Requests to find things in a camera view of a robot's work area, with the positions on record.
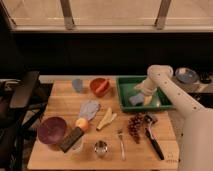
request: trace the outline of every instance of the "table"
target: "table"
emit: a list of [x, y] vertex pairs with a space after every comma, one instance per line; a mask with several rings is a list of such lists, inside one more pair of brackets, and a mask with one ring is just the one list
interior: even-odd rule
[[[122, 113], [116, 90], [115, 80], [111, 79], [111, 91], [103, 98], [97, 98], [89, 89], [90, 80], [84, 80], [84, 92], [76, 93], [71, 81], [55, 81], [43, 119], [51, 116], [63, 117], [72, 127], [77, 119], [80, 106], [85, 100], [98, 100], [100, 111], [90, 122], [90, 129], [83, 136], [83, 149], [79, 153], [69, 150], [63, 153], [53, 150], [38, 139], [35, 141], [28, 169], [32, 170], [161, 170], [177, 169], [179, 148], [176, 137], [166, 111], [157, 112], [158, 122], [152, 130], [165, 156], [161, 161], [153, 150], [151, 143], [141, 133], [140, 144], [136, 144], [128, 134], [128, 120], [133, 115]], [[118, 114], [117, 118], [101, 131], [96, 127], [108, 107]], [[126, 161], [121, 159], [120, 141], [117, 130], [123, 128], [123, 140], [126, 152]], [[108, 144], [108, 153], [104, 158], [98, 158], [93, 151], [95, 142], [104, 140]]]

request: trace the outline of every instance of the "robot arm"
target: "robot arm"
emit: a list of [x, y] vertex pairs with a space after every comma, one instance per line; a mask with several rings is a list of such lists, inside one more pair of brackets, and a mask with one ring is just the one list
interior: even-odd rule
[[142, 93], [150, 96], [160, 87], [185, 119], [179, 171], [212, 171], [213, 109], [205, 108], [173, 83], [170, 66], [152, 65], [147, 75], [147, 79], [137, 86]]

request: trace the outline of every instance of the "green tray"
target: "green tray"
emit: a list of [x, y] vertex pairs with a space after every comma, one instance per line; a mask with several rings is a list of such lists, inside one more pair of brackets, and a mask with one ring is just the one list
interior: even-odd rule
[[149, 105], [131, 105], [131, 103], [129, 102], [129, 98], [140, 92], [138, 90], [134, 90], [134, 87], [137, 84], [141, 83], [144, 79], [146, 79], [146, 76], [116, 78], [116, 85], [121, 110], [123, 112], [142, 112], [172, 109], [173, 105], [166, 97], [166, 95], [160, 90], [160, 88], [158, 88], [156, 93], [153, 95], [152, 101]]

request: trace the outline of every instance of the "fork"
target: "fork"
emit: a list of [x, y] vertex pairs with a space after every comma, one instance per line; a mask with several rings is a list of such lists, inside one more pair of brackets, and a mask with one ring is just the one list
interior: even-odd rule
[[125, 151], [124, 151], [124, 143], [123, 143], [123, 130], [122, 129], [117, 130], [117, 134], [118, 134], [118, 138], [120, 139], [120, 144], [121, 144], [122, 160], [126, 160]]

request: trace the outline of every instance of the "small bowl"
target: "small bowl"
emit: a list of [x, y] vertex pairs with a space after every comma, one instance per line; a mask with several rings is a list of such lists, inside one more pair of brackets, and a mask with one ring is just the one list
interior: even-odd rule
[[198, 74], [189, 68], [177, 68], [175, 71], [176, 78], [183, 84], [193, 84], [198, 81]]
[[97, 97], [103, 97], [110, 89], [110, 83], [109, 81], [107, 82], [105, 88], [103, 91], [96, 92], [96, 89], [99, 88], [99, 86], [105, 81], [106, 79], [104, 78], [96, 78], [90, 82], [90, 89], [95, 94]]
[[50, 117], [39, 125], [38, 139], [47, 145], [58, 144], [63, 139], [66, 129], [67, 124], [63, 118]]

